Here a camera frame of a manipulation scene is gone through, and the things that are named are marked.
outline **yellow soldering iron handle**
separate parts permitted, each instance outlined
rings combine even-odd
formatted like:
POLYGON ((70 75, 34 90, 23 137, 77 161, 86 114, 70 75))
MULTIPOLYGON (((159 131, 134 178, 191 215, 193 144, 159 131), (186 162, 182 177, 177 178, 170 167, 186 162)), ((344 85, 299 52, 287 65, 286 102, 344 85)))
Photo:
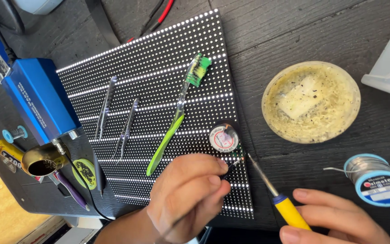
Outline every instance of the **yellow soldering iron handle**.
POLYGON ((280 194, 275 197, 273 201, 274 205, 288 225, 305 230, 311 230, 288 197, 280 194))

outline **hand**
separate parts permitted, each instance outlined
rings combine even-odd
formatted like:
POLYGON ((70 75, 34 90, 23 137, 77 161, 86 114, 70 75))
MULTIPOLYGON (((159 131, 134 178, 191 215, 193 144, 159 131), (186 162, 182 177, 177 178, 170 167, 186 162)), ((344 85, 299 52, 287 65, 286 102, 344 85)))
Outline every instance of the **hand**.
POLYGON ((183 155, 166 166, 151 189, 147 214, 162 235, 189 213, 164 237, 166 241, 191 240, 221 211, 231 187, 219 175, 227 170, 225 161, 207 154, 183 155))
POLYGON ((327 236, 291 226, 279 232, 283 244, 390 244, 389 235, 350 200, 323 191, 295 189, 296 207, 308 225, 331 229, 327 236))

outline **round label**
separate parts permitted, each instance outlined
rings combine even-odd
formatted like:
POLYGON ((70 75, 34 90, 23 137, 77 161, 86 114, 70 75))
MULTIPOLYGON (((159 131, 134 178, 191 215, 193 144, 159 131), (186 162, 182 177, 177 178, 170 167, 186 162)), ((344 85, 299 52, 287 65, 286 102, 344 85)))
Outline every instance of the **round label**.
POLYGON ((226 133, 225 128, 225 125, 218 125, 211 130, 210 144, 220 152, 232 152, 239 144, 239 137, 234 129, 228 128, 226 133))
POLYGON ((390 175, 377 175, 364 180, 360 192, 371 202, 390 204, 390 175))

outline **green toothbrush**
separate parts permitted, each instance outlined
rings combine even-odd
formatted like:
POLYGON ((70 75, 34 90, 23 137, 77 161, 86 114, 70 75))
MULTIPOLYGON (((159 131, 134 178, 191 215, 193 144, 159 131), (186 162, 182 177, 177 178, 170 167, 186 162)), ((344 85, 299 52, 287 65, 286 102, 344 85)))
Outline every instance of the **green toothbrush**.
POLYGON ((150 164, 147 167, 147 176, 153 174, 157 165, 162 159, 163 152, 168 145, 168 142, 171 140, 171 137, 176 133, 176 130, 181 125, 181 122, 185 118, 185 97, 188 90, 189 84, 192 84, 198 87, 201 84, 201 79, 207 72, 207 67, 211 64, 211 60, 203 57, 201 53, 198 53, 192 62, 189 65, 188 71, 186 73, 186 78, 183 81, 183 86, 180 90, 179 100, 177 102, 177 111, 174 119, 169 127, 169 130, 166 132, 165 137, 160 143, 156 153, 151 158, 150 164))

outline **wooden table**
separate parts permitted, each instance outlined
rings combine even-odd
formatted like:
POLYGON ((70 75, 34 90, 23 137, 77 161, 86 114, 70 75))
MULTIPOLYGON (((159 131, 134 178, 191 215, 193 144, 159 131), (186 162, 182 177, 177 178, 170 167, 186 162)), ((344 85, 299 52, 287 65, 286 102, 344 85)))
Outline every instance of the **wooden table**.
MULTIPOLYGON (((137 32, 156 0, 102 2, 117 36, 125 42, 137 32)), ((390 234, 390 208, 364 203, 344 174, 322 170, 341 168, 358 153, 374 153, 390 163, 390 94, 360 82, 390 39, 390 0, 177 0, 162 27, 214 8, 222 16, 230 67, 240 98, 243 142, 257 155, 272 183, 289 196, 293 189, 303 187, 351 199, 390 234), (362 104, 357 119, 343 134, 325 143, 301 145, 285 141, 269 129, 261 112, 261 97, 281 69, 309 60, 334 63, 349 72, 359 85, 362 104)), ((57 68, 62 68, 109 49, 84 0, 65 0, 47 16, 24 12, 21 15, 31 33, 4 33, 21 58, 50 58, 57 68)), ((0 86, 0 137, 2 129, 22 124, 0 86)), ((74 157, 91 159, 91 147, 85 141, 84 137, 69 143, 74 157)), ((30 148, 37 142, 28 138, 21 144, 30 148)), ((5 167, 0 161, 0 176, 27 211, 97 217, 94 211, 84 211, 72 198, 63 198, 49 179, 38 184, 23 172, 13 174, 5 167)), ((255 219, 220 216, 210 225, 278 230, 284 221, 272 207, 267 190, 251 165, 248 170, 255 219)), ((76 182, 68 167, 63 171, 76 182)), ((87 192, 77 188, 87 199, 87 192)), ((98 191, 93 191, 93 195, 97 207, 107 216, 118 217, 139 208, 117 203, 109 187, 103 199, 98 191)))

